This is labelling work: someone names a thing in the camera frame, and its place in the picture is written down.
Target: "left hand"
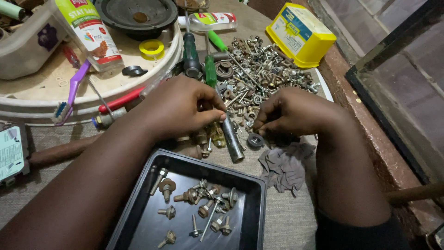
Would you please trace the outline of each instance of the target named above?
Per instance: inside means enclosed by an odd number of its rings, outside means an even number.
[[[201,104],[206,111],[198,110]],[[215,89],[180,75],[151,91],[132,112],[139,113],[141,122],[148,125],[157,140],[163,140],[185,136],[211,122],[223,121],[225,109]]]

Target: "yellow plastic container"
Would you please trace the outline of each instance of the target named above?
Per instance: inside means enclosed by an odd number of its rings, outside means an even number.
[[[301,68],[319,66],[336,36],[304,6],[286,3],[266,31]]]

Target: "pile of screws and bolts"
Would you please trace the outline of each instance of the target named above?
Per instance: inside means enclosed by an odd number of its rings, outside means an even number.
[[[170,195],[174,190],[176,190],[176,183],[173,180],[166,178],[167,174],[168,170],[161,168],[156,182],[150,191],[150,195],[153,196],[155,191],[159,189],[159,192],[161,192],[164,196],[165,202],[169,202]],[[193,214],[191,216],[192,231],[188,234],[189,236],[194,238],[201,236],[200,241],[202,242],[208,229],[211,229],[215,233],[221,232],[221,234],[224,236],[228,236],[231,233],[232,229],[229,225],[230,217],[225,217],[225,214],[232,210],[236,205],[238,193],[236,188],[233,187],[228,193],[222,193],[219,196],[221,189],[221,185],[213,184],[211,187],[209,187],[208,181],[201,179],[198,183],[196,183],[196,185],[190,187],[187,191],[173,197],[174,202],[183,201],[188,202],[190,205],[197,205],[201,199],[207,199],[207,202],[204,205],[199,206],[197,209],[197,214],[202,219],[207,220],[206,227],[203,230],[198,229],[196,225],[196,216]],[[171,205],[166,209],[159,209],[157,213],[165,215],[168,220],[171,220],[175,218],[176,208]],[[215,213],[220,215],[217,216],[217,218],[213,218]],[[176,233],[172,230],[168,230],[166,236],[158,245],[158,248],[162,248],[166,244],[174,244],[175,241]]]
[[[244,126],[247,132],[252,132],[259,105],[278,90],[296,87],[316,94],[321,85],[313,83],[311,73],[299,70],[275,44],[263,47],[258,36],[235,37],[228,51],[231,59],[223,60],[216,69],[219,88],[232,117],[246,120],[238,126]]]

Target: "rag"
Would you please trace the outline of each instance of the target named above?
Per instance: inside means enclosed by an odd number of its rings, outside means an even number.
[[[286,148],[265,151],[259,157],[259,162],[264,168],[261,177],[266,180],[267,188],[274,186],[280,193],[291,190],[296,198],[297,191],[305,181],[302,160],[310,158],[315,148],[308,143],[292,142]]]

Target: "plastic bottle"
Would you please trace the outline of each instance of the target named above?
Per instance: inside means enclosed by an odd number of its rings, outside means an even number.
[[[238,22],[233,13],[193,13],[189,15],[190,30],[194,31],[209,31],[236,28]],[[186,21],[184,16],[177,18],[180,28],[186,28]]]
[[[123,67],[119,50],[89,0],[50,0],[50,3],[54,17],[97,71]]]

